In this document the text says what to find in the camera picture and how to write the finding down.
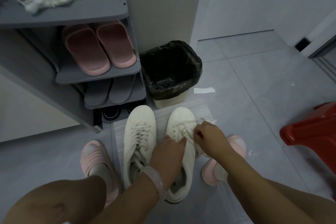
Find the trash bin liner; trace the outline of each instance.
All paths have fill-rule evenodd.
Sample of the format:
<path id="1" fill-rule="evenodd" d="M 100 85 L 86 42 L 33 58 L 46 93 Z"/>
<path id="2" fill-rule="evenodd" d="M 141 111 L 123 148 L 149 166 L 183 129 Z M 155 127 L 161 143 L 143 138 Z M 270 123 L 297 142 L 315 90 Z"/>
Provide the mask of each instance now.
<path id="1" fill-rule="evenodd" d="M 149 94 L 155 100 L 177 97 L 202 74 L 202 60 L 183 41 L 170 41 L 143 52 L 140 61 Z"/>

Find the bracelet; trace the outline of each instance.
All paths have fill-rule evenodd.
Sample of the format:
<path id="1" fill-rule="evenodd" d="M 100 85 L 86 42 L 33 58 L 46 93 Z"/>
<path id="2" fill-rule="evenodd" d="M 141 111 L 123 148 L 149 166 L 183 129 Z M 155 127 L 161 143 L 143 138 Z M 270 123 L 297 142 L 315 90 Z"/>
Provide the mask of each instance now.
<path id="1" fill-rule="evenodd" d="M 157 192 L 159 193 L 159 200 L 164 200 L 166 197 L 166 190 L 163 187 L 162 179 L 160 174 L 150 166 L 146 166 L 143 169 L 141 169 L 140 172 L 144 172 L 148 177 L 153 181 Z"/>

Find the forearm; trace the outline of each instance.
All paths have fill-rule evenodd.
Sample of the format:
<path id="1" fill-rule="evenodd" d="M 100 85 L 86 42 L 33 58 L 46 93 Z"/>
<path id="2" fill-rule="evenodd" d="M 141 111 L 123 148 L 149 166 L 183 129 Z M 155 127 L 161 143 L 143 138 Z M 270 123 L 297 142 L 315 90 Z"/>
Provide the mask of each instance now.
<path id="1" fill-rule="evenodd" d="M 122 195 L 90 223 L 142 223 L 158 201 L 159 194 L 152 180 L 141 173 Z"/>
<path id="2" fill-rule="evenodd" d="M 234 150 L 228 150 L 217 161 L 244 195 L 238 200 L 254 223 L 314 223 Z"/>

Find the pink slipper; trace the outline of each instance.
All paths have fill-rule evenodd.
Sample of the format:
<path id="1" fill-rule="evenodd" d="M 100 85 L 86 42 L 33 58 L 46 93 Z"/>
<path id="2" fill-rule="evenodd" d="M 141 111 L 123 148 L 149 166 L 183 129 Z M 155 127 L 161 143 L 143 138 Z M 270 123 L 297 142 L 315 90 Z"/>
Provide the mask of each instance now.
<path id="1" fill-rule="evenodd" d="M 95 147 L 92 151 L 90 151 L 88 153 L 85 153 L 87 147 L 90 144 L 94 144 L 97 147 Z M 86 176 L 89 176 L 89 172 L 90 172 L 91 168 L 96 164 L 104 163 L 107 166 L 107 168 L 109 169 L 109 171 L 111 173 L 111 176 L 112 176 L 113 186 L 112 186 L 111 193 L 109 193 L 106 196 L 105 207 L 108 206 L 109 204 L 111 204 L 117 198 L 117 196 L 120 195 L 121 184 L 120 184 L 120 181 L 119 181 L 117 175 L 115 174 L 115 172 L 113 170 L 113 167 L 112 167 L 109 155 L 108 155 L 108 153 L 105 149 L 105 146 L 101 142 L 96 141 L 96 140 L 88 142 L 82 150 L 81 161 L 80 162 L 81 162 L 82 170 L 83 170 L 83 172 Z"/>
<path id="2" fill-rule="evenodd" d="M 232 135 L 229 136 L 227 140 L 238 154 L 243 158 L 246 157 L 246 144 L 240 136 Z M 203 180 L 210 186 L 216 186 L 221 181 L 226 180 L 227 177 L 227 172 L 224 168 L 217 164 L 217 161 L 212 158 L 202 168 Z"/>
<path id="3" fill-rule="evenodd" d="M 132 66 L 137 57 L 127 30 L 120 21 L 95 24 L 96 34 L 112 64 L 117 68 Z"/>
<path id="4" fill-rule="evenodd" d="M 66 26 L 62 38 L 77 65 L 87 75 L 98 76 L 110 69 L 108 57 L 95 32 L 87 24 Z"/>

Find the red stool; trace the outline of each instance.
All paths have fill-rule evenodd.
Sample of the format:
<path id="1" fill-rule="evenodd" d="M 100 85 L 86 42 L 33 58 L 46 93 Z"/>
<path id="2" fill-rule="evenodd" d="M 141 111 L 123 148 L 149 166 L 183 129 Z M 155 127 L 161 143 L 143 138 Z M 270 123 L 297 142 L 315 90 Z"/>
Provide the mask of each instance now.
<path id="1" fill-rule="evenodd" d="M 336 102 L 314 107 L 304 120 L 283 127 L 280 137 L 312 149 L 336 174 Z"/>

